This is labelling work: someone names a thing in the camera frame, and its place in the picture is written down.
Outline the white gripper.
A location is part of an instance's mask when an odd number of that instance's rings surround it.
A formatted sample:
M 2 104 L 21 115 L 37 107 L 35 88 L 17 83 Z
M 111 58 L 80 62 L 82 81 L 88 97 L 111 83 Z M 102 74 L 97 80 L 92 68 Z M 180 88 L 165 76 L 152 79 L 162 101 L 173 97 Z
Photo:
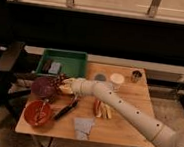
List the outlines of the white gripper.
M 63 84 L 65 86 L 69 86 L 73 92 L 73 94 L 81 94 L 81 89 L 82 89 L 82 83 L 85 80 L 83 78 L 68 78 L 63 81 Z

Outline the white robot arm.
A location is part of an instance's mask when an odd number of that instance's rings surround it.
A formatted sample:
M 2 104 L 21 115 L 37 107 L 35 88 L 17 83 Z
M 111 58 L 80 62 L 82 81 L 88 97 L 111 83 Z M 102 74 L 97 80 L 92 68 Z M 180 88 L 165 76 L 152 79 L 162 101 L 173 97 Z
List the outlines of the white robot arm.
M 119 97 L 110 84 L 86 78 L 63 81 L 78 95 L 95 96 L 121 114 L 155 147 L 184 147 L 184 132 L 175 132 L 166 124 L 143 113 L 139 108 Z

